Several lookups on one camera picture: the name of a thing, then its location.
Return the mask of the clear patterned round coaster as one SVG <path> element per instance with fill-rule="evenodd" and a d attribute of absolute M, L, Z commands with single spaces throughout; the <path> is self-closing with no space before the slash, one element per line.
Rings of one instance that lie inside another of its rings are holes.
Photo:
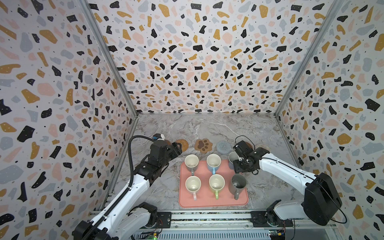
<path fill-rule="evenodd" d="M 266 151 L 271 151 L 270 148 L 264 144 L 257 144 L 255 145 L 255 149 L 258 149 L 258 148 L 262 148 L 262 149 L 265 149 Z"/>

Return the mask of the woven tan round coaster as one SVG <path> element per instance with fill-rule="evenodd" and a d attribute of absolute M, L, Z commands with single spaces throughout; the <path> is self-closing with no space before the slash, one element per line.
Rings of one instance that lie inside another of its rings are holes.
<path fill-rule="evenodd" d="M 188 150 L 189 144 L 185 139 L 179 139 L 179 140 L 176 140 L 175 142 L 182 145 L 182 152 L 186 152 Z"/>

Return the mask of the grey blue round coaster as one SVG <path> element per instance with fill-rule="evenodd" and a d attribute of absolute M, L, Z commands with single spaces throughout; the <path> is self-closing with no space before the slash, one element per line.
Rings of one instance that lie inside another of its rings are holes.
<path fill-rule="evenodd" d="M 227 155 L 230 152 L 232 152 L 233 147 L 232 145 L 227 141 L 219 141 L 216 145 L 217 152 L 221 155 Z"/>

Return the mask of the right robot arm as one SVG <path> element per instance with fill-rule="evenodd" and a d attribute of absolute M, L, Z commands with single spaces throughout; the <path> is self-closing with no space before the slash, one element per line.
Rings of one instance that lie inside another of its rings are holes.
<path fill-rule="evenodd" d="M 251 148 L 245 141 L 236 143 L 233 149 L 239 156 L 234 161 L 235 173 L 257 174 L 262 170 L 285 181 L 302 195 L 291 201 L 274 201 L 264 216 L 257 217 L 257 223 L 278 227 L 285 220 L 309 219 L 326 226 L 341 210 L 342 201 L 329 175 L 299 169 L 279 159 L 269 149 L 261 146 Z"/>

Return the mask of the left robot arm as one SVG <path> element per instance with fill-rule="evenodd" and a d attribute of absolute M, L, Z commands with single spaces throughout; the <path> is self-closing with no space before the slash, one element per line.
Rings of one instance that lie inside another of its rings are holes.
<path fill-rule="evenodd" d="M 91 221 L 76 226 L 72 233 L 75 240 L 125 240 L 141 228 L 161 226 L 157 207 L 135 203 L 161 177 L 169 162 L 182 154 L 182 144 L 170 144 L 159 134 L 148 140 L 152 143 L 150 153 L 136 167 L 130 167 L 125 188 Z"/>

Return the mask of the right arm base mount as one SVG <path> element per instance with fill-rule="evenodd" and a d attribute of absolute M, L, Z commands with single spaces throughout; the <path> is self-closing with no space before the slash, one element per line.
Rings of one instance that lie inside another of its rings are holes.
<path fill-rule="evenodd" d="M 291 220 L 282 220 L 274 212 L 274 207 L 280 203 L 281 200 L 274 201 L 266 210 L 264 211 L 251 211 L 250 222 L 253 224 L 253 227 L 273 227 L 273 228 L 283 228 L 283 227 L 293 227 L 293 221 Z"/>

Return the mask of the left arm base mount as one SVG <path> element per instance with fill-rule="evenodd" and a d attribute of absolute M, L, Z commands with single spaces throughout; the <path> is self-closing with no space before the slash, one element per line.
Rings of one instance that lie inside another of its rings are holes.
<path fill-rule="evenodd" d="M 172 213 L 171 212 L 150 212 L 149 222 L 144 226 L 147 229 L 169 229 L 171 227 Z"/>

